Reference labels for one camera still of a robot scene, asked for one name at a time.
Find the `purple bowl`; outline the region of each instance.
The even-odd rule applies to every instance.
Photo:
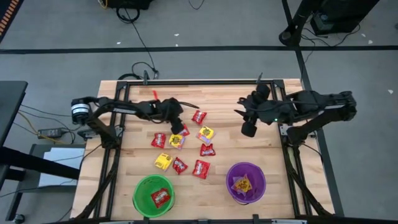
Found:
[[[252,186],[252,189],[246,193],[246,196],[238,194],[237,191],[231,188],[234,184],[233,177],[243,177],[245,174],[247,174]],[[245,204],[253,203],[257,202],[264,195],[266,191],[266,178],[260,167],[250,162],[239,162],[229,169],[226,175],[226,188],[232,195],[232,198],[237,202]]]

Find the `red wire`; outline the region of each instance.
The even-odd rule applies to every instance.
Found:
[[[152,90],[152,92],[154,93],[155,100],[158,100],[159,98],[157,97],[157,92],[155,90]]]

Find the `metal bracket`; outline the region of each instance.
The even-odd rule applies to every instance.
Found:
[[[290,128],[291,126],[287,125],[287,124],[281,124],[279,126],[279,130],[280,130],[280,135],[281,136],[287,136],[287,130]]]
[[[274,80],[275,87],[285,88],[285,82],[283,80]]]
[[[116,91],[125,88],[126,85],[127,85],[127,82],[118,82],[118,83],[116,84]]]
[[[144,85],[148,85],[148,72],[147,70],[144,70],[144,81],[142,81],[144,83]]]
[[[307,224],[306,220],[271,220],[272,224]]]
[[[134,221],[111,221],[111,222],[101,222],[99,224],[134,224]]]
[[[208,224],[209,220],[198,220],[198,224]]]
[[[258,214],[253,214],[253,224],[260,224],[260,218]]]
[[[148,217],[144,217],[144,224],[149,224],[149,218]]]
[[[120,126],[116,127],[115,128],[116,136],[119,136],[122,131],[123,131],[123,128],[121,128]],[[84,140],[95,138],[98,135],[92,129],[82,130],[82,131],[77,132],[77,134],[80,137],[82,137]]]
[[[293,126],[289,126],[289,125],[287,125],[287,124],[281,124],[281,125],[279,126],[280,135],[281,135],[281,136],[287,136],[287,132],[286,132],[286,131],[287,131],[290,127],[293,127]],[[315,134],[315,132],[310,133],[309,136],[310,136],[310,138],[315,138],[315,139],[317,138],[317,135]]]

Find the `desk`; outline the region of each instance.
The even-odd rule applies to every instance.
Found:
[[[114,98],[116,84],[117,81],[102,81],[98,96]],[[284,84],[286,94],[302,90],[299,79],[286,79]],[[253,85],[141,85],[131,87],[129,99],[133,102],[153,100],[152,91],[156,90],[161,100],[175,97],[180,101],[193,103],[202,111],[208,112],[204,124],[216,131],[212,143],[217,155],[214,157],[199,156],[202,142],[195,137],[200,127],[191,121],[195,112],[193,108],[183,106],[184,113],[180,115],[191,133],[187,136],[181,151],[169,145],[166,145],[165,149],[157,149],[150,145],[156,132],[163,132],[168,137],[170,136],[170,124],[154,124],[127,115],[111,219],[143,219],[132,204],[132,195],[136,184],[150,174],[165,175],[172,182],[176,193],[174,207],[155,220],[250,219],[253,214],[258,214],[260,218],[293,218],[292,201],[277,124],[268,126],[257,122],[256,136],[249,138],[241,134],[242,117],[233,111],[243,108],[236,104],[238,98],[246,97],[255,87],[254,81]],[[109,123],[111,114],[104,114],[100,118],[104,123]],[[317,149],[315,139],[308,138],[306,143]],[[86,153],[99,144],[99,139],[89,140]],[[307,187],[324,208],[333,213],[320,156],[305,146],[301,146],[300,151]],[[166,152],[172,157],[178,156],[187,163],[188,170],[181,175],[177,175],[173,169],[169,169],[167,172],[159,170],[154,166],[154,160],[161,152]],[[77,216],[96,192],[103,155],[104,150],[98,149],[84,160],[71,217]],[[211,164],[206,180],[191,175],[197,159]],[[225,186],[228,169],[233,164],[242,161],[252,162],[259,166],[267,181],[263,198],[246,206],[238,205],[229,195]],[[296,192],[300,211],[304,214],[303,200],[297,186]],[[105,214],[107,198],[107,192],[105,192],[100,216]]]

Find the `red candy packet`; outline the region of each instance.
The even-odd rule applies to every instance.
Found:
[[[203,119],[205,119],[206,114],[206,112],[201,112],[200,110],[197,110],[193,115],[192,121],[196,122],[196,124],[201,125]]]
[[[152,200],[155,202],[156,208],[160,208],[164,203],[168,202],[171,198],[169,191],[165,188],[161,188],[159,191],[150,195]]]
[[[187,128],[186,124],[184,124],[184,129],[179,134],[182,135],[182,136],[189,135],[189,131],[188,131],[188,128]]]
[[[206,146],[205,144],[201,145],[200,148],[200,156],[215,156],[216,151],[213,149],[213,144]]]
[[[180,175],[184,170],[186,170],[188,168],[188,166],[183,163],[181,161],[181,159],[179,159],[178,157],[175,158],[174,162],[173,162],[173,168],[175,169],[175,171],[177,171],[177,173]]]
[[[210,163],[197,160],[195,168],[192,171],[192,175],[202,179],[206,179],[207,174],[209,173],[209,168],[210,168]]]
[[[151,145],[163,149],[166,143],[166,135],[163,133],[155,133],[155,138],[152,140]]]

